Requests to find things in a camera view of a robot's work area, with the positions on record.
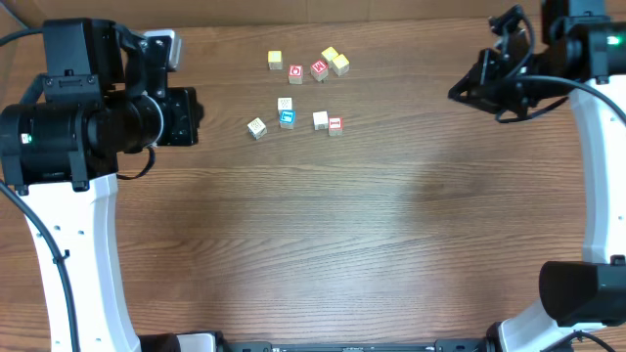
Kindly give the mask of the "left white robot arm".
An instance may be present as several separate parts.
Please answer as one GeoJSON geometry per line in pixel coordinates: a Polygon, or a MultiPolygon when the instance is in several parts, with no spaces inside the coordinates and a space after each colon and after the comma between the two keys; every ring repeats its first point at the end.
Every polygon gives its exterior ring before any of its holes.
{"type": "Polygon", "coordinates": [[[31,231],[52,349],[215,350],[211,332],[137,334],[117,252],[118,156],[198,140],[196,91],[167,84],[180,37],[95,19],[50,20],[39,34],[47,68],[1,114],[1,190],[31,231]]]}

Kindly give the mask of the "red framed block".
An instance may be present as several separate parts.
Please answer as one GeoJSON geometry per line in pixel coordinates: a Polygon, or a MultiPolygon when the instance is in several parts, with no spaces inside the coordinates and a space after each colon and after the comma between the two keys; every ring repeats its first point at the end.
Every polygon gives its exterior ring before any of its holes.
{"type": "Polygon", "coordinates": [[[328,131],[330,136],[341,136],[343,134],[343,119],[341,117],[330,117],[328,131]]]}

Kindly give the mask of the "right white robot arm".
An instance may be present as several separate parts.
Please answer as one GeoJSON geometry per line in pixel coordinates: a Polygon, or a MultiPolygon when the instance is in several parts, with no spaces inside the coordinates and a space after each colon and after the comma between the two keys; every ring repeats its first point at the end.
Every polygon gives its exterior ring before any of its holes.
{"type": "Polygon", "coordinates": [[[546,1],[540,31],[520,6],[489,21],[497,40],[448,93],[502,124],[563,104],[584,166],[586,231],[578,261],[549,261],[538,299],[493,324],[478,351],[569,351],[625,322],[625,25],[601,1],[546,1]]]}

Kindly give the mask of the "plain white block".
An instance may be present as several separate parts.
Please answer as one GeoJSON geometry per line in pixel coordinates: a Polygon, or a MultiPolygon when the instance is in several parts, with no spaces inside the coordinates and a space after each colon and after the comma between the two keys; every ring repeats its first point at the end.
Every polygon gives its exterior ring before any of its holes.
{"type": "Polygon", "coordinates": [[[325,110],[313,112],[312,117],[315,130],[323,130],[329,128],[329,116],[325,110]]]}

